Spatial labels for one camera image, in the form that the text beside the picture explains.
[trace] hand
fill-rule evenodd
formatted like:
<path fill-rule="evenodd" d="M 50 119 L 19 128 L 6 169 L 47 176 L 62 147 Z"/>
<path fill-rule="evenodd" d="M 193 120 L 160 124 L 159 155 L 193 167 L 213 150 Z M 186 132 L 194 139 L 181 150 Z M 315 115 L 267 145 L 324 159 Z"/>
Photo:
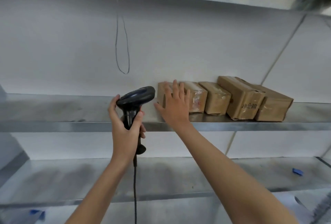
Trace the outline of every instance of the hand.
<path fill-rule="evenodd" d="M 145 113 L 142 111 L 138 112 L 137 116 L 134 118 L 130 130 L 127 130 L 115 110 L 116 101 L 118 101 L 118 99 L 119 95 L 115 96 L 108 107 L 109 117 L 112 120 L 113 128 L 112 160 L 125 162 L 125 165 L 128 165 L 133 160 L 136 153 L 139 134 L 141 134 L 142 138 L 145 138 L 144 132 L 146 132 L 146 129 L 142 125 L 142 120 Z"/>
<path fill-rule="evenodd" d="M 174 130 L 184 123 L 189 123 L 188 113 L 190 106 L 190 90 L 184 93 L 184 83 L 181 83 L 179 88 L 177 81 L 172 84 L 172 94 L 168 82 L 164 82 L 164 92 L 166 95 L 166 107 L 163 108 L 160 104 L 155 103 L 155 108 L 160 112 L 166 123 Z"/>

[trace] cardboard box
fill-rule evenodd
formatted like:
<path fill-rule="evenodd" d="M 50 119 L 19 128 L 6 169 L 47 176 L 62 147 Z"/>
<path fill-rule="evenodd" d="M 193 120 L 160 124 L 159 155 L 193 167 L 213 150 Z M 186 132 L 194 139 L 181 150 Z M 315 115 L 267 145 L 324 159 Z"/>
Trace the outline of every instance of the cardboard box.
<path fill-rule="evenodd" d="M 264 98 L 264 92 L 243 83 L 240 78 L 219 76 L 217 84 L 232 94 L 226 113 L 231 119 L 254 119 Z"/>
<path fill-rule="evenodd" d="M 157 96 L 157 99 L 158 99 L 158 102 L 159 104 L 165 108 L 165 92 L 164 92 L 164 82 L 160 82 L 158 83 L 158 96 Z M 170 90 L 171 90 L 171 95 L 172 95 L 172 83 L 169 83 L 169 87 L 170 87 Z"/>
<path fill-rule="evenodd" d="M 261 85 L 251 86 L 265 94 L 254 119 L 257 121 L 282 122 L 285 119 L 288 109 L 293 103 L 293 99 Z"/>
<path fill-rule="evenodd" d="M 208 92 L 196 82 L 185 81 L 183 83 L 185 93 L 187 90 L 191 91 L 189 112 L 203 113 Z"/>
<path fill-rule="evenodd" d="M 199 82 L 199 85 L 208 92 L 205 113 L 226 114 L 231 99 L 231 93 L 221 88 L 215 82 Z"/>

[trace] forearm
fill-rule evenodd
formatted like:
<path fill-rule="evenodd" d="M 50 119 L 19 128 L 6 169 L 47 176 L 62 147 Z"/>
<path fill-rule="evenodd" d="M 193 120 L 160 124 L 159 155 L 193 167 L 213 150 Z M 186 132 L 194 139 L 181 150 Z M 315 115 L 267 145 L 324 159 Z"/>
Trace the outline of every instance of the forearm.
<path fill-rule="evenodd" d="M 205 139 L 191 123 L 174 129 L 221 200 L 233 223 L 297 223 L 252 176 Z"/>
<path fill-rule="evenodd" d="M 66 224 L 99 224 L 125 170 L 123 161 L 112 160 Z"/>

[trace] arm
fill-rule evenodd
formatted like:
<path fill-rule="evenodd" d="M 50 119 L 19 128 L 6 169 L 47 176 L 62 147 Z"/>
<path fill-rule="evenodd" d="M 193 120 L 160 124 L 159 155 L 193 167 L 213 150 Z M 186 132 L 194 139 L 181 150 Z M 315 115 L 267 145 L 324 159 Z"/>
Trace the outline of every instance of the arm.
<path fill-rule="evenodd" d="M 297 224 L 296 218 L 271 192 L 213 146 L 189 122 L 189 90 L 165 83 L 166 107 L 155 104 L 164 120 L 184 142 L 234 224 Z"/>
<path fill-rule="evenodd" d="M 66 224 L 99 224 L 109 207 L 115 190 L 126 168 L 132 163 L 138 144 L 138 136 L 143 112 L 139 112 L 130 130 L 125 129 L 118 117 L 115 107 L 119 95 L 111 101 L 108 111 L 112 120 L 113 156 L 104 172 L 88 192 L 82 203 L 66 221 Z M 145 138 L 142 126 L 141 137 Z"/>

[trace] left hand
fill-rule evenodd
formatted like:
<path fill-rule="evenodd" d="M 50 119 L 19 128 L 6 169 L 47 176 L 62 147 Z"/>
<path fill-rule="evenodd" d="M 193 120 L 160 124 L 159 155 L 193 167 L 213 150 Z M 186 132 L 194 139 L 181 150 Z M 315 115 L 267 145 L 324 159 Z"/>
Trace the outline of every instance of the left hand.
<path fill-rule="evenodd" d="M 140 111 L 134 118 L 130 130 L 127 130 L 115 110 L 116 101 L 118 101 L 118 99 L 119 95 L 115 96 L 108 107 L 109 117 L 112 120 L 113 128 L 112 160 L 125 162 L 125 164 L 128 165 L 132 162 L 136 153 L 139 134 L 141 134 L 142 138 L 145 138 L 144 132 L 146 132 L 146 129 L 142 125 L 142 120 L 145 113 Z"/>

